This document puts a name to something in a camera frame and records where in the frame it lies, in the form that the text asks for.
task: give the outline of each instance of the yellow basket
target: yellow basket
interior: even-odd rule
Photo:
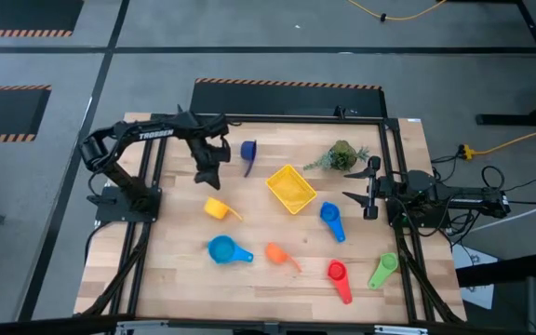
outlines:
[[[266,185],[291,214],[297,214],[317,195],[291,164],[279,169],[266,181]]]

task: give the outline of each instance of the concrete floor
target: concrete floor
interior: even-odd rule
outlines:
[[[361,1],[396,16],[433,3]],[[536,2],[527,4],[536,20]],[[0,38],[0,46],[106,46],[119,5],[120,0],[87,1],[69,39]],[[417,20],[380,24],[345,1],[131,0],[119,46],[532,47],[534,42],[516,7],[507,5],[445,4]],[[0,55],[0,85],[53,85],[37,140],[0,144],[0,212],[7,215],[0,225],[0,322],[17,312],[101,59],[101,54]],[[486,149],[536,130],[474,122],[475,114],[524,114],[536,107],[536,56],[329,54],[115,55],[93,128],[109,126],[126,112],[174,113],[178,103],[189,105],[194,80],[203,76],[382,86],[392,117],[421,118],[432,157],[453,154],[460,143]],[[503,171],[506,187],[536,178],[536,138],[459,162],[449,184],[482,185],[480,169],[489,164]],[[446,175],[448,168],[440,172]],[[73,311],[95,213],[86,200],[88,177],[80,167],[35,318]],[[97,179],[95,188],[102,184]],[[536,184],[510,195],[536,201]],[[515,213],[527,209],[514,206]],[[478,224],[491,221],[485,219]],[[500,258],[536,253],[536,216],[472,234],[465,244]]]

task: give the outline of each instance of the wooden table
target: wooden table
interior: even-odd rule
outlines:
[[[149,114],[127,114],[126,120],[147,120]],[[431,173],[430,157],[419,120],[399,120],[408,169]],[[356,149],[382,156],[376,126],[244,123],[230,127],[227,140],[231,163],[220,169],[221,190],[195,184],[195,161],[185,141],[169,139],[160,186],[163,198],[146,257],[137,317],[217,320],[280,320],[290,322],[407,323],[400,273],[392,274],[382,288],[368,289],[369,278],[380,255],[397,252],[394,232],[387,224],[385,204],[377,200],[380,217],[364,221],[362,209],[341,191],[363,194],[365,181],[342,178],[339,171],[303,171],[340,139]],[[258,156],[249,177],[242,176],[246,163],[239,155],[242,141],[257,140]],[[394,140],[388,134],[391,156]],[[154,144],[149,171],[154,168]],[[120,164],[136,175],[143,143],[127,148]],[[290,215],[264,184],[285,164],[293,165],[317,191],[317,198],[299,214]],[[365,164],[356,164],[353,171]],[[393,159],[393,168],[397,163]],[[203,211],[209,196],[237,210],[239,221],[228,215],[223,221]],[[339,244],[319,219],[324,201],[342,212],[346,241]],[[113,223],[94,237],[75,304],[81,312],[90,306],[113,278],[119,263],[125,223]],[[229,235],[254,254],[253,263],[217,265],[208,256],[208,241]],[[301,264],[275,265],[264,248],[275,242]],[[452,311],[465,318],[452,255],[441,234],[422,238],[427,274]],[[326,276],[330,260],[344,261],[354,300],[344,305]],[[415,303],[423,318],[419,285],[412,280]],[[120,311],[127,306],[130,279],[124,285]]]

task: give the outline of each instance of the potted plant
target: potted plant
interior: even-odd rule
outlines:
[[[348,171],[355,165],[357,159],[366,162],[368,149],[361,147],[359,151],[356,151],[348,141],[336,141],[327,153],[322,154],[314,163],[304,166],[303,169],[308,170],[320,167],[322,169],[333,168]]]

